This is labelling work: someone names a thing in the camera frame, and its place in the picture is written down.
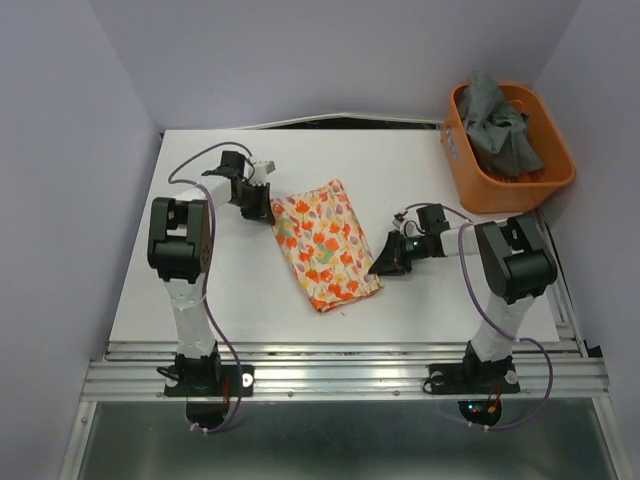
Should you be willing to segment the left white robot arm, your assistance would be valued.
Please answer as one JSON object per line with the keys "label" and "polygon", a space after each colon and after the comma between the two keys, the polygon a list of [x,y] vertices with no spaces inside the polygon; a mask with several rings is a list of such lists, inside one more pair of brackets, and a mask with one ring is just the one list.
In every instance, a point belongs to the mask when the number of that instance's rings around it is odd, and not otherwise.
{"label": "left white robot arm", "polygon": [[206,305],[216,209],[233,205],[244,219],[272,226],[269,176],[275,170],[274,162],[254,162],[249,152],[223,150],[220,164],[198,180],[172,172],[168,183],[186,189],[151,203],[147,260],[169,295],[178,334],[174,365],[159,370],[171,387],[210,394],[226,379],[217,344],[222,335],[214,332]]}

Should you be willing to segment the floral orange skirt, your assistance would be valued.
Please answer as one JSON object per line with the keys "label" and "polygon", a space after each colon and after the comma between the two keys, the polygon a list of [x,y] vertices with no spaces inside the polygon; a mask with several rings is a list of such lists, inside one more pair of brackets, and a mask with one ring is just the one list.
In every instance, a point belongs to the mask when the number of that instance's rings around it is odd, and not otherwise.
{"label": "floral orange skirt", "polygon": [[272,230],[313,309],[327,313],[376,295],[383,284],[342,182],[271,201]]}

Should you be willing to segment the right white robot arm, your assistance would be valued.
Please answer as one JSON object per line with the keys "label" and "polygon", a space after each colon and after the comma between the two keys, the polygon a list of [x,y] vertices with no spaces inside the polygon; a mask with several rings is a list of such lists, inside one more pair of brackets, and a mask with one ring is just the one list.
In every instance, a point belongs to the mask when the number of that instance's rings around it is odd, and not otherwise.
{"label": "right white robot arm", "polygon": [[472,287],[467,259],[479,257],[489,298],[481,303],[471,298],[481,323],[457,363],[435,363],[428,367],[423,383],[433,395],[517,393],[520,390],[513,364],[513,347],[524,342],[519,330],[534,301],[558,276],[558,267],[530,214],[504,221],[458,228],[446,218],[442,204],[413,205],[418,217],[417,233],[404,232],[408,213],[394,217],[394,228],[381,253],[369,269],[378,276],[401,276],[411,272],[414,262],[431,258],[457,257],[465,287]]}

